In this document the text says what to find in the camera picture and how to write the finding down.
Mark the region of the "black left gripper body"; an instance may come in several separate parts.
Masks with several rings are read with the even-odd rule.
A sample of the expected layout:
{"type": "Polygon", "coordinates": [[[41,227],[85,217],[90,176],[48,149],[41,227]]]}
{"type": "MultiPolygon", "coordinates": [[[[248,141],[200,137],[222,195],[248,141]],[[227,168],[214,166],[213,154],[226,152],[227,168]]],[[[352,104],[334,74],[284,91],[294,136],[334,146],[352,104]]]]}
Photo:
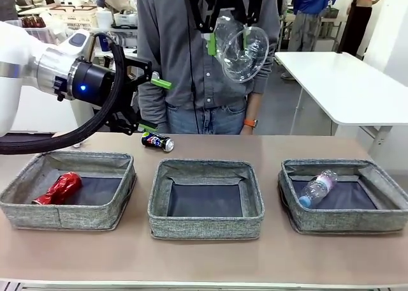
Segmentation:
{"type": "MultiPolygon", "coordinates": [[[[138,86],[148,82],[152,75],[152,63],[144,59],[126,59],[124,62],[124,83],[119,97],[108,113],[103,125],[111,132],[131,135],[140,123],[150,123],[142,119],[140,111],[133,108],[133,96],[138,86]]],[[[105,67],[81,62],[72,82],[73,97],[77,100],[102,107],[108,99],[115,73],[105,67]]]]}

